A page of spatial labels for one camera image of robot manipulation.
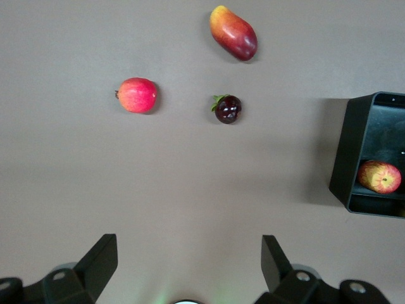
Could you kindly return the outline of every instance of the black mounting bracket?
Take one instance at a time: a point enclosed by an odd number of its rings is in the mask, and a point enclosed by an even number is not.
[[[256,304],[390,304],[370,283],[342,281],[339,289],[305,270],[294,270],[274,236],[263,236],[261,270],[269,292]]]
[[[25,287],[17,277],[0,279],[0,304],[95,304],[117,266],[116,235],[105,234],[72,269]]]

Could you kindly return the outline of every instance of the red mango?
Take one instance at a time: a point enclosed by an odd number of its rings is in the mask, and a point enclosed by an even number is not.
[[[215,41],[239,60],[250,60],[258,50],[253,28],[223,5],[217,6],[209,18]]]

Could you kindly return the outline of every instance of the fake fruit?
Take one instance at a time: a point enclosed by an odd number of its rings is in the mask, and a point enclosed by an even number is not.
[[[144,113],[154,106],[157,90],[153,82],[145,78],[129,78],[125,80],[115,97],[129,112]]]
[[[245,20],[223,5],[217,6],[209,18],[215,41],[239,60],[251,59],[258,49],[258,38]]]
[[[211,107],[211,111],[215,111],[215,116],[223,124],[232,124],[235,122],[242,111],[242,103],[233,95],[213,96],[215,102]]]
[[[358,181],[369,190],[389,194],[401,185],[401,173],[398,168],[389,163],[369,160],[360,166]]]

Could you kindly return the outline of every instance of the light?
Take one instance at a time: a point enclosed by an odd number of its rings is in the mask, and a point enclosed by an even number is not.
[[[202,303],[194,301],[194,300],[182,300],[182,301],[175,302],[174,304],[202,304]]]

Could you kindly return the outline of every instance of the black box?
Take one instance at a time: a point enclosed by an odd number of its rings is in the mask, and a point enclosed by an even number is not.
[[[399,188],[379,194],[359,184],[358,168],[367,160],[396,166]],[[350,212],[405,219],[405,94],[377,92],[347,102],[329,190]]]

